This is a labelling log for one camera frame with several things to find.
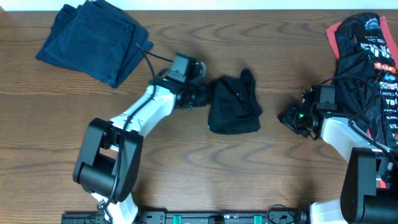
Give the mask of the black t-shirt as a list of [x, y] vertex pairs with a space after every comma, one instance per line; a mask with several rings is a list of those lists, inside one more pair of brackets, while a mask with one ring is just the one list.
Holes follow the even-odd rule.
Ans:
[[216, 134], [257, 132], [263, 113], [256, 98], [256, 80], [250, 69], [238, 78], [224, 75], [211, 82], [208, 128]]

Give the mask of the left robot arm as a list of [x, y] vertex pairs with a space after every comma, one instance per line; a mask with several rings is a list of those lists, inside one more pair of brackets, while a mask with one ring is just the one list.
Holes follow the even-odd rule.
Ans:
[[97, 201], [98, 212], [84, 223], [133, 223], [139, 213], [133, 201], [144, 138], [175, 109], [204, 106], [201, 81], [206, 65], [194, 58], [176, 57], [170, 68], [152, 79], [144, 94], [109, 121], [93, 119], [73, 170], [73, 181]]

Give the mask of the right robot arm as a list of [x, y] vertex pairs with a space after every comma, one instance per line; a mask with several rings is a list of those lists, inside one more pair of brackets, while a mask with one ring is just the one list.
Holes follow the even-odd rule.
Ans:
[[325, 141], [348, 163], [340, 197], [298, 211], [296, 223], [397, 223], [397, 157], [391, 148], [330, 102], [292, 103], [278, 119], [296, 134]]

